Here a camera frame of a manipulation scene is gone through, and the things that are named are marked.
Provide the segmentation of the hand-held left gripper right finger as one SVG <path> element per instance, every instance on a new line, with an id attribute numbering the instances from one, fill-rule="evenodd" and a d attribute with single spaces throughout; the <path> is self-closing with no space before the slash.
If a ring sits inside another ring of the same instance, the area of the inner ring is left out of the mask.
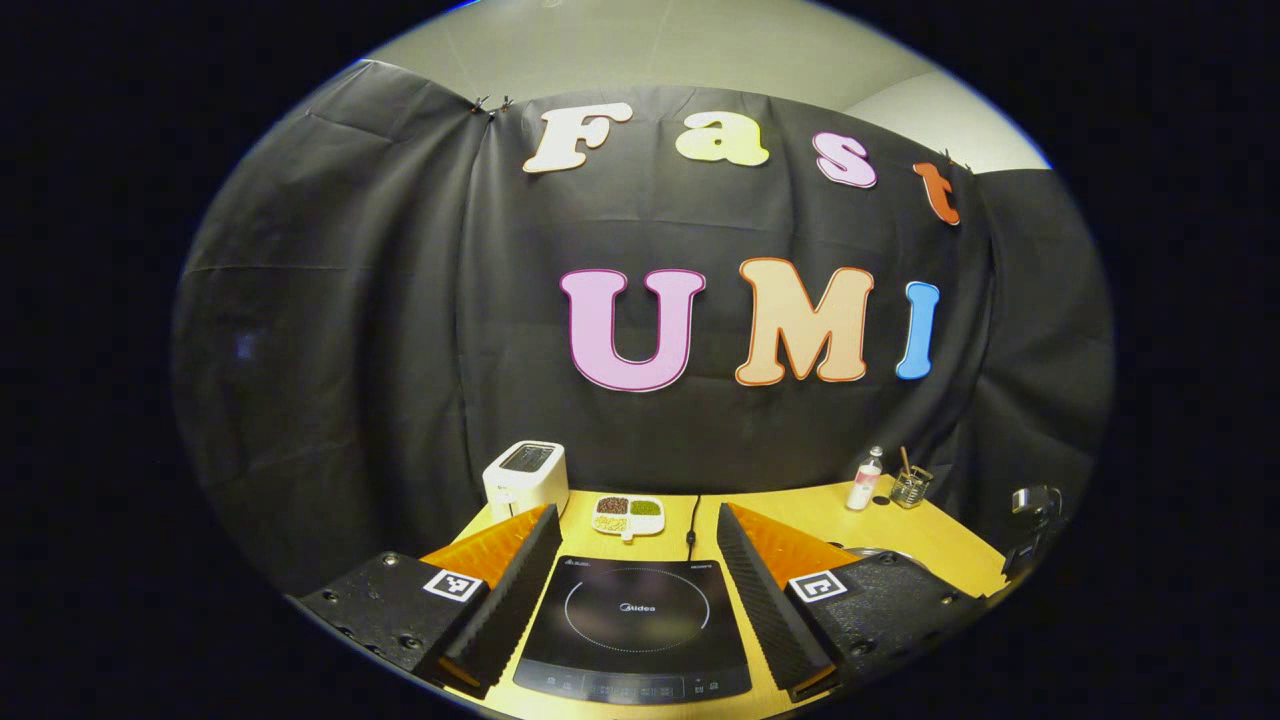
<path id="1" fill-rule="evenodd" d="M 934 648 L 986 610 L 906 556 L 859 557 L 736 503 L 717 542 L 780 689 L 854 691 Z"/>

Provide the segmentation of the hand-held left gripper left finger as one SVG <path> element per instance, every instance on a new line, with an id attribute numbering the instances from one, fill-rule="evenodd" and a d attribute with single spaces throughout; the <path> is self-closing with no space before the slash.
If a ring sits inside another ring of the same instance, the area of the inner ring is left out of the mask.
<path id="1" fill-rule="evenodd" d="M 543 505 L 422 559 L 379 553 L 300 603 L 370 653 L 480 700 L 515 652 L 561 541 L 558 509 Z"/>

